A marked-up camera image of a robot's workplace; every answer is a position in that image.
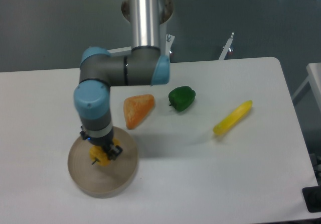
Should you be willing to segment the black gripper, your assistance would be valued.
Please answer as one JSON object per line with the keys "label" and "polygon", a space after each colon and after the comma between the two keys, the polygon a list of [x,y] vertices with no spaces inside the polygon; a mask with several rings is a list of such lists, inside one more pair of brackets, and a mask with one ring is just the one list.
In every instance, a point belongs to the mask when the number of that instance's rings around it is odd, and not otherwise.
{"label": "black gripper", "polygon": [[106,153],[107,158],[111,160],[116,160],[118,156],[122,153],[123,149],[119,145],[113,144],[114,133],[110,132],[103,137],[93,137],[88,136],[88,141],[95,146],[102,147],[102,150]]}

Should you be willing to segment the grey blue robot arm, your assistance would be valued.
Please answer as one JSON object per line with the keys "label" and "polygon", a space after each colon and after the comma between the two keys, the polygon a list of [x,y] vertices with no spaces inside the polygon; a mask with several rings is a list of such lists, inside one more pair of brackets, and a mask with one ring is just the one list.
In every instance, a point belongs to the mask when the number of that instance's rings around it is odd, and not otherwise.
{"label": "grey blue robot arm", "polygon": [[73,95],[82,122],[80,134],[101,147],[109,160],[115,160],[122,152],[112,141],[110,88],[169,82],[169,57],[161,54],[159,6],[159,0],[129,0],[129,55],[115,57],[108,50],[91,47],[82,56],[79,85]]}

